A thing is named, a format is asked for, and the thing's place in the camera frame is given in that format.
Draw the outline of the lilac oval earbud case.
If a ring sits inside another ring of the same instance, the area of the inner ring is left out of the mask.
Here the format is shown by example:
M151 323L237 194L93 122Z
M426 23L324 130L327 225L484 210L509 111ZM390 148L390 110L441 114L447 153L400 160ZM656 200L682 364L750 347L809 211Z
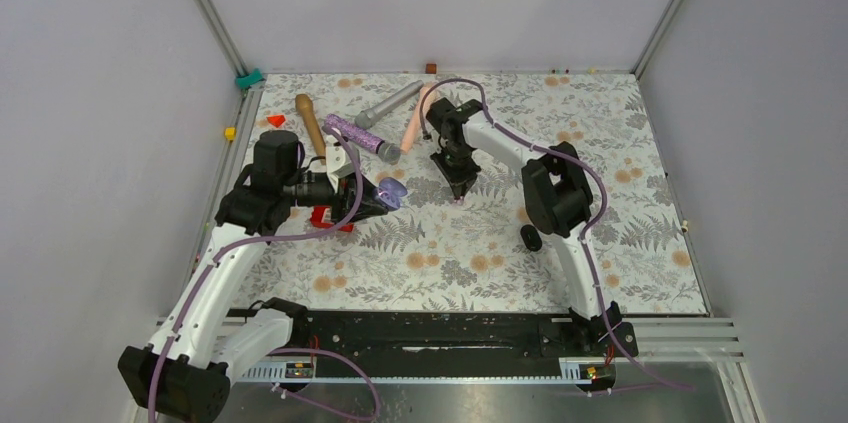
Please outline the lilac oval earbud case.
M408 195L406 186L393 177L380 180L374 190L374 197L389 211L397 211L402 207L402 200Z

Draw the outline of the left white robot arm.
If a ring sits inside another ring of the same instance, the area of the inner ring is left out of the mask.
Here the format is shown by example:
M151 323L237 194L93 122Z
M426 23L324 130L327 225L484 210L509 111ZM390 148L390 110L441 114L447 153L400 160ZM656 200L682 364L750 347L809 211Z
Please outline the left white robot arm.
M324 171L313 172L295 133L260 135L252 162L220 202L209 244L174 309L145 346L127 347L119 358L119 372L150 421L214 421L233 384L269 355L304 360L284 377L284 394L296 395L297 384L314 377L316 360L328 351L302 305L269 299L229 337L217 334L241 282L279 240L294 207L328 208L332 230L399 209L406 188L390 178L370 182L357 152L347 142L340 147Z

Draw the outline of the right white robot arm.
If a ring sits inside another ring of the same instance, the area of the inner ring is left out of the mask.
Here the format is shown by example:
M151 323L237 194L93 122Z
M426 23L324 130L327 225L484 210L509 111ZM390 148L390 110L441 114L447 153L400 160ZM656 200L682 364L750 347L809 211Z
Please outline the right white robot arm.
M618 304L606 301L600 288L591 227L593 172L569 143L541 147L521 133L491 121L485 105L470 100L454 106L442 98L418 113L425 136L437 135L439 149L431 158L456 200L462 200L481 170L476 150L519 173L524 206L532 225L549 236L566 277L570 336L583 353L636 355L635 339Z

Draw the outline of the black earbud charging case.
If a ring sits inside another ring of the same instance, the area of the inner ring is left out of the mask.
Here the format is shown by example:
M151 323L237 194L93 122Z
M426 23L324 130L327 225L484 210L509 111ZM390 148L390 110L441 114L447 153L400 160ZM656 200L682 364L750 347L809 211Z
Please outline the black earbud charging case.
M530 252L538 252L543 248L543 240L540 233L531 224L526 224L521 227L520 237L525 248Z

